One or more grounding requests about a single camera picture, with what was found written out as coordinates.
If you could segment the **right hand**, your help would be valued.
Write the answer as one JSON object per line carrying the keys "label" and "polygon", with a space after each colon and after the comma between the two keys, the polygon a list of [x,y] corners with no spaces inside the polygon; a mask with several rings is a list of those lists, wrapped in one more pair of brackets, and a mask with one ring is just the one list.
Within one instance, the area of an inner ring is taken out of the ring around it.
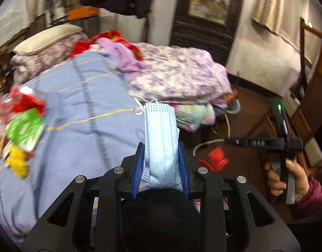
{"label": "right hand", "polygon": [[[310,188],[307,174],[298,163],[289,159],[286,160],[286,168],[295,177],[295,201],[299,202],[307,194]],[[280,196],[287,188],[287,184],[280,181],[278,174],[273,171],[269,162],[265,164],[265,170],[267,171],[271,194],[273,196]]]}

